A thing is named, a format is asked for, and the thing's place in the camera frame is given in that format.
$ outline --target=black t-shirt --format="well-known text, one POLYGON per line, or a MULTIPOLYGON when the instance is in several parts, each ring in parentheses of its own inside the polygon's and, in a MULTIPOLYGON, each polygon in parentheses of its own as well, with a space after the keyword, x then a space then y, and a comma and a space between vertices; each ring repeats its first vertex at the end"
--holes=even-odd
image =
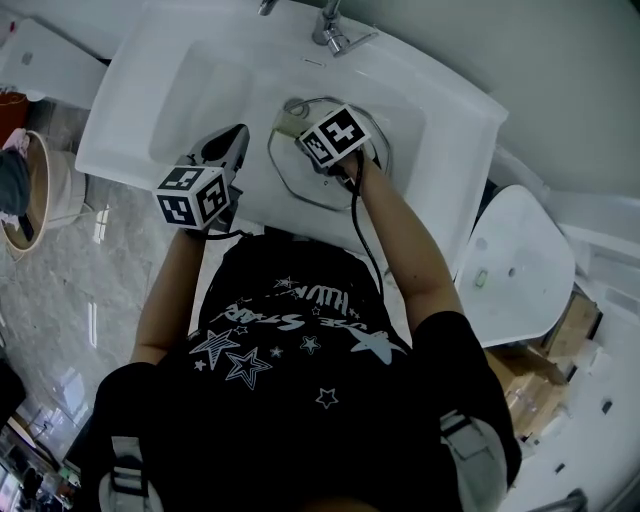
POLYGON ((253 237, 225 255, 196 332, 157 366, 101 384, 83 494, 113 464, 110 436, 135 436, 165 510, 285 511, 331 496, 456 510, 439 423, 451 410, 500 435, 510 484, 520 455, 508 410, 464 316, 427 318, 411 349, 361 261, 253 237))

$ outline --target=towel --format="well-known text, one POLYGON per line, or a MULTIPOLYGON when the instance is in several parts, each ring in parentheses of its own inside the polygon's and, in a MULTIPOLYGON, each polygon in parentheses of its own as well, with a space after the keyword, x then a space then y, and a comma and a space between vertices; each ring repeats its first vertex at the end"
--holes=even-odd
POLYGON ((18 221, 17 215, 9 215, 7 213, 0 212, 0 222, 11 224, 16 230, 20 228, 20 223, 18 221))
POLYGON ((0 151, 0 211, 18 217, 27 213, 31 184, 27 163, 16 149, 0 151))
POLYGON ((16 128, 13 130, 7 142, 4 143, 2 149, 10 149, 15 148, 18 150, 18 153, 22 156, 22 158, 27 158, 27 149, 29 149, 29 136, 27 135, 27 130, 24 128, 16 128))

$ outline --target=cardboard box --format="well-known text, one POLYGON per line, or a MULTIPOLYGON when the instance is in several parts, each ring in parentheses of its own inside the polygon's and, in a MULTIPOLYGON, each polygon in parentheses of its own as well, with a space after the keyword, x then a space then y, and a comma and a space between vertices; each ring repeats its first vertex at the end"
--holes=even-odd
POLYGON ((543 339, 535 341, 533 346, 552 362, 562 363, 573 359, 600 317, 600 311, 594 302, 574 292, 556 326, 543 339))
POLYGON ((539 435, 564 400, 567 381, 558 368, 527 347, 485 351, 502 386, 517 435, 539 435))

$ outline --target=black cable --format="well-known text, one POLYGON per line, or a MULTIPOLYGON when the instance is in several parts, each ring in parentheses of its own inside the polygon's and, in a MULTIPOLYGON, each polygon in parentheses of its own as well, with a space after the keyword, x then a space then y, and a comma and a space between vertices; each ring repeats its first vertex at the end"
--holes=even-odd
POLYGON ((356 203, 358 201, 358 196, 360 195, 360 185, 362 184, 362 173, 364 171, 364 154, 362 153, 362 149, 358 149, 356 151, 356 161, 358 162, 358 173, 356 174, 356 186, 353 189, 353 194, 351 196, 351 219, 353 220, 353 227, 356 228, 356 233, 358 233, 358 238, 362 242, 364 250, 367 251, 369 255, 369 259, 371 260, 371 264, 373 265, 373 269, 376 271, 376 275, 378 276, 378 289, 380 293, 380 298, 382 302, 384 302, 384 288, 382 287, 382 275, 380 274, 380 269, 378 268, 378 264, 376 263, 373 254, 371 253, 371 249, 367 245, 364 236, 362 236, 362 231, 360 231, 360 226, 358 225, 358 216, 356 214, 356 203))
POLYGON ((185 229, 184 230, 187 235, 192 236, 193 238, 198 238, 200 240, 227 240, 228 238, 233 238, 235 236, 241 236, 243 238, 253 236, 252 233, 247 233, 246 231, 242 231, 241 229, 236 229, 231 233, 223 233, 221 235, 210 235, 208 233, 203 233, 202 231, 198 231, 195 229, 185 229))

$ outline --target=tile floor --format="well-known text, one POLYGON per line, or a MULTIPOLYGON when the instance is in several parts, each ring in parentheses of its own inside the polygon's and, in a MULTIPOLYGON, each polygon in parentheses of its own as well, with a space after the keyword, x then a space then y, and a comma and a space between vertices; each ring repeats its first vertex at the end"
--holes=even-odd
MULTIPOLYGON (((28 124, 52 149, 75 153, 87 117, 86 111, 41 102, 28 124)), ((140 312, 174 234, 152 199, 149 192, 89 176, 86 203, 93 212, 45 233, 19 261, 0 241, 0 332, 28 394, 19 412, 59 460, 91 415, 102 379, 131 355, 140 312)), ((240 219, 236 226, 262 231, 240 219)), ((235 243, 207 244, 193 320, 235 243)), ((402 300, 392 279, 385 281, 394 326, 409 340, 402 300)))

